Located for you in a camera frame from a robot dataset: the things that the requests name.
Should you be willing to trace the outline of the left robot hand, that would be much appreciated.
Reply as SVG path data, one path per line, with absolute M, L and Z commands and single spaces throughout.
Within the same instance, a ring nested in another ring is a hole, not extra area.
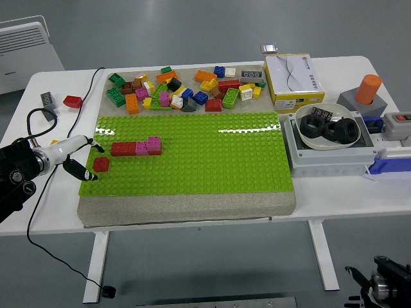
M 94 181 L 98 177 L 88 171 L 79 162 L 70 158 L 70 154 L 82 149 L 86 145 L 94 146 L 100 153 L 105 150 L 93 139 L 84 135 L 76 135 L 66 140 L 54 143 L 46 149 L 46 156 L 51 166 L 63 165 L 65 171 L 81 181 Z

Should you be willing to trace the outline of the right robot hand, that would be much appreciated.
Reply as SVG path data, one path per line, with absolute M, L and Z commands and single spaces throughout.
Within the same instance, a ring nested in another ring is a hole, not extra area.
M 371 281 L 360 273 L 356 268 L 352 266 L 346 266 L 345 270 L 352 275 L 354 281 L 361 287 L 360 297 L 363 300 L 364 307 L 378 307 L 369 298 L 369 289 L 371 287 Z

